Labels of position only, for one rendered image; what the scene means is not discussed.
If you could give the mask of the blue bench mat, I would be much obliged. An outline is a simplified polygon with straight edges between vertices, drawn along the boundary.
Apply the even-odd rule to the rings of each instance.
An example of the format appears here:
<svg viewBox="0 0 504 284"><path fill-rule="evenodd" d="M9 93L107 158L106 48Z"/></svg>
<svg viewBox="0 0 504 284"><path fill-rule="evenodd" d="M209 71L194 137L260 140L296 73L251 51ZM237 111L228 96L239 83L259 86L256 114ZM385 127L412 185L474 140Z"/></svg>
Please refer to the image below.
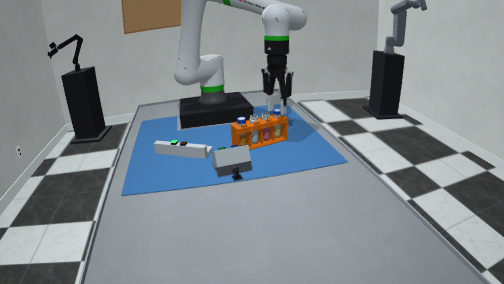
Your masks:
<svg viewBox="0 0 504 284"><path fill-rule="evenodd" d="M231 124L177 131L177 116L141 122L121 196L205 187L301 172L348 161L286 104L288 139L249 150L252 171L218 177L211 152L231 148ZM154 142L213 146L206 159L156 154Z"/></svg>

